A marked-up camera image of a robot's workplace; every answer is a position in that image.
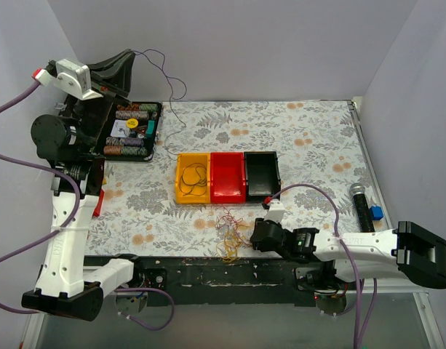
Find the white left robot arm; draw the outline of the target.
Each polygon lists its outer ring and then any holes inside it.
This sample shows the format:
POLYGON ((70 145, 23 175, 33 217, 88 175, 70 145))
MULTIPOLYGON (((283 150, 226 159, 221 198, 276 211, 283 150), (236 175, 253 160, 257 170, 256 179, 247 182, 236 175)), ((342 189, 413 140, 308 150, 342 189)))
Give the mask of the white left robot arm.
POLYGON ((84 248, 104 176, 105 158, 97 143, 112 106, 129 103, 134 59, 126 49, 89 65, 51 60, 36 74, 68 96, 62 111, 43 114, 31 126, 37 156, 56 172, 51 187, 56 234, 48 241, 35 287, 22 296, 26 309, 93 321, 105 296, 118 286, 135 291, 144 284, 144 272, 118 257, 84 275, 84 248))

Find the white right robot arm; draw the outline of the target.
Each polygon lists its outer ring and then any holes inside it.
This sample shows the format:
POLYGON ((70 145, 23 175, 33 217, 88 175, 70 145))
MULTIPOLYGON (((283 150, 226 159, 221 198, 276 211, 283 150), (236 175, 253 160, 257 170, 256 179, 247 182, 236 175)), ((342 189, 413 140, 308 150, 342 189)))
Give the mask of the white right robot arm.
POLYGON ((258 219, 250 243, 290 262, 332 262, 319 270, 320 283, 328 289, 357 278, 401 278, 427 289, 446 289, 446 240, 410 221, 395 229, 337 237, 316 228, 289 231, 258 219))

